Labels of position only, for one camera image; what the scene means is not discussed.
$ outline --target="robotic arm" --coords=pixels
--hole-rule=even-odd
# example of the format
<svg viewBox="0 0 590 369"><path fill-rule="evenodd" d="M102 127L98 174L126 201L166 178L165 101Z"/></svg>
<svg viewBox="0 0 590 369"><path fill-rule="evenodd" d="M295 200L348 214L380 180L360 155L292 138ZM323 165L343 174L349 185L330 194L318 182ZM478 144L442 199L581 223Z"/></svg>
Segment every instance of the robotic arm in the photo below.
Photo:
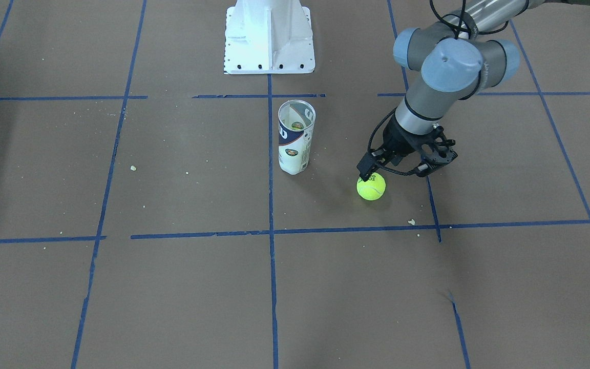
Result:
<svg viewBox="0 0 590 369"><path fill-rule="evenodd" d="M455 101L510 79L520 65L518 48L512 42L478 42L478 36L503 30L509 19L548 2L590 5L590 0L473 0L441 17L430 2L438 22L424 30L407 28L393 46L395 61L419 71L420 76L400 105L372 132L368 150L356 166L359 177L368 180L378 169L426 177L456 159L455 142L445 137L438 122ZM373 149L372 139L386 121L383 144ZM412 170L401 172L386 166L397 166L414 152L421 161Z"/></svg>

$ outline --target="cylindrical container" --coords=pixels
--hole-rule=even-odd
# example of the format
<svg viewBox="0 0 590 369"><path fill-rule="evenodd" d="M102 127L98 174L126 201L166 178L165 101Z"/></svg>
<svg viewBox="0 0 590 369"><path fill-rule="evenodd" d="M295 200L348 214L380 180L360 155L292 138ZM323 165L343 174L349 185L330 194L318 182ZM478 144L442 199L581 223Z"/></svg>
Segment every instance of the cylindrical container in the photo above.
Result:
<svg viewBox="0 0 590 369"><path fill-rule="evenodd" d="M279 108L279 166L295 175L309 164L315 110L302 100L289 100Z"/></svg>

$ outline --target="white mounting plate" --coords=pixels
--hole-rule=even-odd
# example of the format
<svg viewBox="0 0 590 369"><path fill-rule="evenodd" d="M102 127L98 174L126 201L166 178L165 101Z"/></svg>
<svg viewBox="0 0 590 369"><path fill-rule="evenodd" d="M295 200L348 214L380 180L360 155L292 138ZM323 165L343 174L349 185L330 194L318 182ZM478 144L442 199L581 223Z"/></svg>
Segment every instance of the white mounting plate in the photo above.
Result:
<svg viewBox="0 0 590 369"><path fill-rule="evenodd" d="M227 9L227 21L234 13L235 7ZM311 10L302 7L306 19L311 26ZM229 40L224 44L224 73L225 74L295 74L312 73L315 69L313 40L291 40L274 55L270 67L269 55L262 55L248 42Z"/></svg>

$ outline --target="blue joint cap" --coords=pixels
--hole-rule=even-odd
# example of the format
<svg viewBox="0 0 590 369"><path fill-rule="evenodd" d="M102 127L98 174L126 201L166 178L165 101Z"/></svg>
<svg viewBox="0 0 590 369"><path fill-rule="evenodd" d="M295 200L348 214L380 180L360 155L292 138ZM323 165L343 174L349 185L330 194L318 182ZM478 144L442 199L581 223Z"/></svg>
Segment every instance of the blue joint cap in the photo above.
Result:
<svg viewBox="0 0 590 369"><path fill-rule="evenodd" d="M504 54L507 57L507 67L504 72L504 77L502 77L502 80L499 82L499 84L501 84L518 72L518 67L520 66L520 52L518 52L518 47L516 47L516 45L510 40L497 39L494 41L502 46Z"/></svg>
<svg viewBox="0 0 590 369"><path fill-rule="evenodd" d="M484 57L463 39L441 40L422 64L421 76L436 91L452 93L470 86L482 70Z"/></svg>
<svg viewBox="0 0 590 369"><path fill-rule="evenodd" d="M409 63L408 63L408 54L409 54L409 42L411 42L411 37L414 35L414 32L419 30L419 28L407 28L400 33L395 39L395 44L393 45L393 58L395 61L410 70Z"/></svg>

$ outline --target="tennis ball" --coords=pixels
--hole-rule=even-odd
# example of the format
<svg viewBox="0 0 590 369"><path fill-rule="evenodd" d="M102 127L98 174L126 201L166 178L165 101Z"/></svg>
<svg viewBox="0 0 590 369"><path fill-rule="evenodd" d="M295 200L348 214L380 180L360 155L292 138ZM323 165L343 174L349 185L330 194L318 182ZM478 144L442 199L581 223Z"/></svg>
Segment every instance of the tennis ball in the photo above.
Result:
<svg viewBox="0 0 590 369"><path fill-rule="evenodd" d="M372 173L366 182L361 178L356 181L356 191L364 199L379 199L386 191L386 181L379 173Z"/></svg>

